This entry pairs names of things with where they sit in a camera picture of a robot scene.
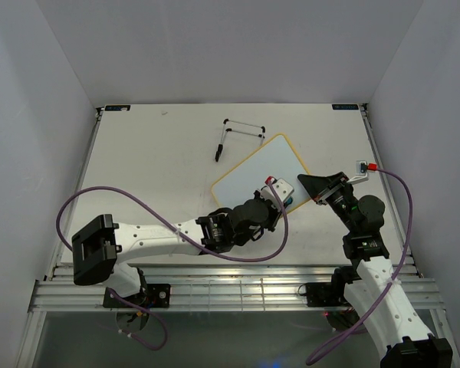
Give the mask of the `yellow framed whiteboard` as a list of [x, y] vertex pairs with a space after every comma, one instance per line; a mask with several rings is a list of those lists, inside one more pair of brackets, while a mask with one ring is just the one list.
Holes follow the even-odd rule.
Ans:
[[283, 179], [294, 189], [289, 195], [292, 202], [287, 206], [290, 213], [310, 200], [297, 178], [308, 173], [291, 141], [279, 133], [214, 182], [211, 193], [219, 207], [234, 208], [265, 187], [265, 180], [272, 176]]

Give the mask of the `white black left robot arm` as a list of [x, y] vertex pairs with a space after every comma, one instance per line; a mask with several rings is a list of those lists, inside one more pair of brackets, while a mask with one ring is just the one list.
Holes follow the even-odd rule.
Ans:
[[130, 225], [99, 215], [71, 238], [74, 283], [103, 284], [114, 289], [130, 306], [147, 297], [141, 272], [130, 266], [134, 258], [159, 255], [227, 253], [235, 246], [257, 241], [274, 231], [292, 202], [292, 189], [281, 184], [255, 191], [252, 199], [233, 209], [220, 208], [207, 216], [168, 225]]

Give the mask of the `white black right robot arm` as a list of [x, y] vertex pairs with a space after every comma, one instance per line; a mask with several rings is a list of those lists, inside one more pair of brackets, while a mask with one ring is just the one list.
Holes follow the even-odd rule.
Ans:
[[300, 174], [298, 180], [318, 205], [328, 205], [346, 226], [343, 250], [349, 266], [337, 268], [327, 284], [307, 284], [307, 298], [326, 306], [349, 304], [359, 319], [322, 343], [307, 358], [318, 363], [360, 327], [373, 339], [382, 367], [449, 367], [453, 351], [436, 337], [413, 308], [380, 229], [385, 205], [374, 195], [357, 199], [353, 183], [343, 173], [332, 176]]

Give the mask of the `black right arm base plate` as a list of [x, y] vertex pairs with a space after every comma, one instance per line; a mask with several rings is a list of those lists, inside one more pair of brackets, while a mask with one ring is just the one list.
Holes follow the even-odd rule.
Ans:
[[308, 307], [346, 307], [349, 303], [343, 296], [344, 288], [332, 282], [309, 282], [298, 287], [297, 293], [306, 298]]

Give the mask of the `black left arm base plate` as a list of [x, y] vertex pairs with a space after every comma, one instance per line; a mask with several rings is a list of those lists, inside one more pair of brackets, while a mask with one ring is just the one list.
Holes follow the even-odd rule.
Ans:
[[[124, 297], [131, 304], [145, 308], [168, 308], [171, 295], [170, 284], [148, 284], [141, 292]], [[129, 308], [130, 306], [112, 297], [108, 291], [103, 296], [102, 306], [110, 309]]]

